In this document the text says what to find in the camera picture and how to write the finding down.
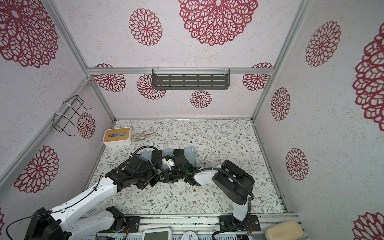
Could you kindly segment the light blue phone case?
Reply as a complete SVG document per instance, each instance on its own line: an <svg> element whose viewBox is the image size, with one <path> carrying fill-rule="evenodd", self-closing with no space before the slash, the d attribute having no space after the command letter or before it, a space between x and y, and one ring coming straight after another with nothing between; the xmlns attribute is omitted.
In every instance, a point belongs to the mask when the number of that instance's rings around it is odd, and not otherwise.
<svg viewBox="0 0 384 240"><path fill-rule="evenodd" d="M184 148L184 156L193 167L196 167L196 149L195 149L195 147L185 147Z"/></svg>
<svg viewBox="0 0 384 240"><path fill-rule="evenodd" d="M162 157L174 159L174 149L168 148L162 150Z"/></svg>
<svg viewBox="0 0 384 240"><path fill-rule="evenodd" d="M152 151L145 151L140 153L140 156L143 157L146 161L152 161Z"/></svg>

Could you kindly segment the black phone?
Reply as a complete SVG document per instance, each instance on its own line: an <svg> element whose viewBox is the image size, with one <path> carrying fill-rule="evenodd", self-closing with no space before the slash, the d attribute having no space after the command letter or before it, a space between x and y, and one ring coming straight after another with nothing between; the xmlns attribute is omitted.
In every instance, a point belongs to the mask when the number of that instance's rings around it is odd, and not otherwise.
<svg viewBox="0 0 384 240"><path fill-rule="evenodd" d="M161 162L161 158L163 157L163 151L162 150L153 150L152 151L152 157L151 162L153 165L157 166Z"/></svg>
<svg viewBox="0 0 384 240"><path fill-rule="evenodd" d="M174 156L174 158L184 157L185 156L184 149L174 149L173 156Z"/></svg>

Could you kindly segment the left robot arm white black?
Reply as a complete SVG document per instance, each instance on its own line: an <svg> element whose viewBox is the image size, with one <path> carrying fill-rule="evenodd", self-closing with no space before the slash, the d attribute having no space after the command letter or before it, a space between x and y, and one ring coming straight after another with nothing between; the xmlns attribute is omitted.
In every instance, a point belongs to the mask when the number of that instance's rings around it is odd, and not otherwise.
<svg viewBox="0 0 384 240"><path fill-rule="evenodd" d="M82 216L103 200L132 185L142 190L155 180L161 157L148 161L134 155L124 165L108 172L99 181L71 200L46 210L41 208L31 217L26 240L81 240L101 231L123 232L125 215L116 207L108 207L93 217Z"/></svg>

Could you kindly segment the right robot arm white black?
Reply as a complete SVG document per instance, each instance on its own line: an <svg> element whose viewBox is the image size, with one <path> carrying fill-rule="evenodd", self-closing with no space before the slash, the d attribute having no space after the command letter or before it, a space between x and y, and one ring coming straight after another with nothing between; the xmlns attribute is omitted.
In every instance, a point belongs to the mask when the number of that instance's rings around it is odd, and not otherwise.
<svg viewBox="0 0 384 240"><path fill-rule="evenodd" d="M161 171L158 182L173 183L183 180L191 186L216 185L232 202L232 216L243 221L251 213L254 178L231 161L219 167L197 168L182 156L164 156L158 160Z"/></svg>

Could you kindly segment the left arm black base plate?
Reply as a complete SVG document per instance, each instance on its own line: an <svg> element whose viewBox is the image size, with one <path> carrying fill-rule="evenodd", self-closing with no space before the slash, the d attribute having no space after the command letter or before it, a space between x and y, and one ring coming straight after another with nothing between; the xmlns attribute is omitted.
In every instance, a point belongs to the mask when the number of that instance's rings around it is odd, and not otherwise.
<svg viewBox="0 0 384 240"><path fill-rule="evenodd" d="M137 233L140 227L141 217L125 216L123 220L123 226L120 229L120 233Z"/></svg>

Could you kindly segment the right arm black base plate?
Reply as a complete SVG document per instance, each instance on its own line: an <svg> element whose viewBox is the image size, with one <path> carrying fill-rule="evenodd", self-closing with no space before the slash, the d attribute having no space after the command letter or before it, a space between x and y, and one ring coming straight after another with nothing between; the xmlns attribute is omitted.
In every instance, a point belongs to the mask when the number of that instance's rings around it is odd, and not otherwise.
<svg viewBox="0 0 384 240"><path fill-rule="evenodd" d="M239 225L242 221L236 219L232 215L221 215L219 216L220 230L228 230ZM241 232L254 232L260 231L261 225L257 215L250 215L243 224L237 227L234 231Z"/></svg>

